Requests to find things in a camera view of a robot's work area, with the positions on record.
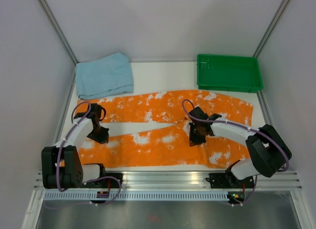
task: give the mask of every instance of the orange tie-dye cloth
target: orange tie-dye cloth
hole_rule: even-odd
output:
[[[191,100],[208,115],[251,124],[253,106],[230,96],[202,90],[158,92],[129,97],[90,100],[107,110],[102,122],[150,122],[175,125],[152,131],[110,137],[108,144],[86,139],[79,156],[82,164],[102,163],[105,167],[170,166],[183,164],[226,168],[249,157],[246,147],[221,137],[206,137],[206,143],[189,146],[189,121],[182,109],[183,99]],[[80,106],[77,112],[86,111]]]

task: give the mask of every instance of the gray metal base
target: gray metal base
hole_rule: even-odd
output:
[[[47,201],[51,207],[78,201]],[[39,229],[299,229],[291,197],[257,192],[243,207],[214,201],[117,201],[60,210],[42,207]]]

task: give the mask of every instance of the green basket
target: green basket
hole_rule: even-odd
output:
[[[263,89],[257,58],[226,55],[197,56],[199,89],[257,92]]]

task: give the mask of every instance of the white backdrop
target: white backdrop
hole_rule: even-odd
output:
[[[47,0],[80,62],[252,56],[282,0]]]
[[[316,0],[292,0],[259,56],[264,94],[316,218]]]
[[[0,0],[0,228],[21,228],[74,64],[36,0]]]

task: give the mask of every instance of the light blue towel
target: light blue towel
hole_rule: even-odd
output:
[[[76,84],[80,99],[132,93],[134,81],[128,57],[116,53],[100,60],[78,63]]]

